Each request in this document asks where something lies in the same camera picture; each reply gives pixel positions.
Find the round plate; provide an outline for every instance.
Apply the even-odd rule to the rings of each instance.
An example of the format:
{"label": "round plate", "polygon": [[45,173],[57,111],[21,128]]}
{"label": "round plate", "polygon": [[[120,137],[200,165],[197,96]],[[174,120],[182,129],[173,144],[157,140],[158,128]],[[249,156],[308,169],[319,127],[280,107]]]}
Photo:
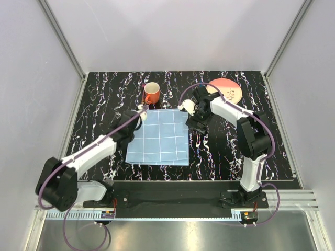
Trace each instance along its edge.
{"label": "round plate", "polygon": [[[237,104],[242,98],[241,87],[232,80],[226,78],[217,78],[209,83],[218,87],[222,94],[235,104]],[[206,89],[209,93],[216,92],[216,90],[209,85],[207,85]]]}

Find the tabletop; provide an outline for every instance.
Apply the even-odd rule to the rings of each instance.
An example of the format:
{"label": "tabletop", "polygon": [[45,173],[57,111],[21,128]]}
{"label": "tabletop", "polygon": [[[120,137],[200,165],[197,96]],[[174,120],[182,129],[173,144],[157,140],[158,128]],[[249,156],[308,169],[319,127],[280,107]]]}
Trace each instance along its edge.
{"label": "tabletop", "polygon": [[[160,101],[150,109],[177,108],[187,86],[227,78],[240,86],[238,105],[249,110],[262,110],[269,118],[276,151],[263,168],[262,179],[292,180],[283,141],[260,72],[196,71],[196,72],[91,72],[88,75],[67,154],[73,154],[110,131],[110,124],[126,110],[142,102],[142,85],[160,85]],[[189,91],[185,98],[191,98]],[[124,161],[124,154],[114,155],[97,163],[81,179],[103,180],[239,180],[243,156],[237,148],[237,132],[224,118],[213,116],[208,133],[189,131],[189,166],[135,165]]]}

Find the reflective metal floor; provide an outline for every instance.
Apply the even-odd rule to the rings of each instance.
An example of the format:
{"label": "reflective metal floor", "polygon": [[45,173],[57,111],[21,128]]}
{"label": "reflective metal floor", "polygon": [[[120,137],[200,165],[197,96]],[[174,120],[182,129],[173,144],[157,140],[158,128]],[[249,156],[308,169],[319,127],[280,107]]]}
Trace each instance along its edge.
{"label": "reflective metal floor", "polygon": [[[261,212],[260,221],[270,216]],[[67,221],[66,234],[70,243],[83,250],[98,246],[103,229],[91,225],[80,233],[76,230],[89,221]],[[279,212],[269,224],[259,227],[232,227],[215,222],[112,222],[108,229],[111,244],[101,250],[316,250],[303,212]],[[64,242],[62,221],[46,220],[40,243],[41,250],[71,250]]]}

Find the floor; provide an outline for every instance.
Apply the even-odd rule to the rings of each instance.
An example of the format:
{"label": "floor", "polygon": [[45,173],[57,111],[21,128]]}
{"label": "floor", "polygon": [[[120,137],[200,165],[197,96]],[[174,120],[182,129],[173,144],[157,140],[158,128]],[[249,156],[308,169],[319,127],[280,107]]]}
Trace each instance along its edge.
{"label": "floor", "polygon": [[[269,212],[262,212],[260,221],[269,216]],[[101,250],[317,250],[303,212],[280,211],[268,224],[247,229],[223,224],[116,221],[108,225],[110,235]],[[66,222],[66,235],[75,248],[92,250],[102,242],[104,231],[89,221],[69,220]],[[37,250],[70,250],[63,239],[62,221],[45,221]]]}
{"label": "floor", "polygon": [[[269,117],[276,140],[276,152],[263,169],[263,179],[292,180],[278,125],[260,72],[92,72],[89,74],[76,117],[67,154],[90,144],[108,132],[111,122],[123,111],[135,109],[142,100],[142,84],[157,82],[161,87],[158,106],[151,109],[176,108],[182,91],[189,85],[227,78],[242,89],[239,105],[250,110],[263,110]],[[189,92],[185,98],[191,98]],[[236,144],[236,130],[220,117],[212,119],[205,136],[189,132],[189,166],[130,165],[119,151],[95,167],[84,180],[239,180],[243,157]]]}

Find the white wall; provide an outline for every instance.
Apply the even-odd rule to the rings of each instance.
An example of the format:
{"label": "white wall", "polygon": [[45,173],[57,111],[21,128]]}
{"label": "white wall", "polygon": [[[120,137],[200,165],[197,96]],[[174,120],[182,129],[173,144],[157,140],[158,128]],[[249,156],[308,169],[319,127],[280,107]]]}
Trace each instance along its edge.
{"label": "white wall", "polygon": [[3,2],[0,24],[0,250],[18,251],[80,80],[36,0]]}
{"label": "white wall", "polygon": [[84,71],[265,71],[303,0],[48,0]]}
{"label": "white wall", "polygon": [[304,186],[313,189],[335,247],[335,1],[314,1],[273,74]]}

